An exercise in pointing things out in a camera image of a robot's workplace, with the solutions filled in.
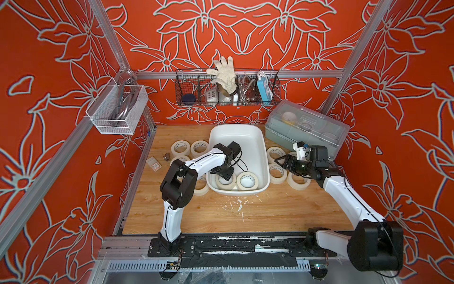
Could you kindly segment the white plastic storage tray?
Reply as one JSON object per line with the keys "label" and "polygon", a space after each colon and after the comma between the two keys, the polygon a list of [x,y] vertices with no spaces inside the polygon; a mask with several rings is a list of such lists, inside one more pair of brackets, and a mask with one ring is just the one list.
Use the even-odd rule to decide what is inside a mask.
{"label": "white plastic storage tray", "polygon": [[236,177],[242,172],[252,172],[258,177],[258,188],[252,191],[240,191],[238,188],[221,191],[216,186],[216,175],[208,173],[206,177],[209,188],[218,194],[230,196],[256,195],[265,191],[270,185],[270,173],[262,131],[257,126],[247,124],[219,125],[211,130],[210,147],[218,143],[228,146],[231,142],[237,142],[241,147],[240,154],[232,161]]}

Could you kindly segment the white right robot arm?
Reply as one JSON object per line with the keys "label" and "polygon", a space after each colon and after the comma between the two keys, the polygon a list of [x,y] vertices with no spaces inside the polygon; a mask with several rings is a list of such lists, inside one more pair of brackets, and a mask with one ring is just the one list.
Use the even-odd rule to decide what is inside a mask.
{"label": "white right robot arm", "polygon": [[348,257],[358,271],[399,272],[403,268],[403,228],[387,221],[355,191],[347,178],[332,165],[325,146],[294,145],[295,155],[275,162],[296,176],[316,181],[340,206],[353,226],[352,235],[316,228],[313,241],[322,249]]}

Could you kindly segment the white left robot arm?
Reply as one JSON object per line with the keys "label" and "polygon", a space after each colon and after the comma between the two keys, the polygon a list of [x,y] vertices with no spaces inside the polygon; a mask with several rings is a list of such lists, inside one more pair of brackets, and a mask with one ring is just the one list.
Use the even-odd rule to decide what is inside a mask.
{"label": "white left robot arm", "polygon": [[158,240],[166,251],[174,253],[179,248],[184,207],[194,196],[197,180],[207,173],[217,175],[227,182],[233,180],[234,165],[241,159],[241,155],[238,143],[232,142],[228,146],[218,143],[212,150],[192,160],[175,160],[171,163],[160,185],[164,218]]}

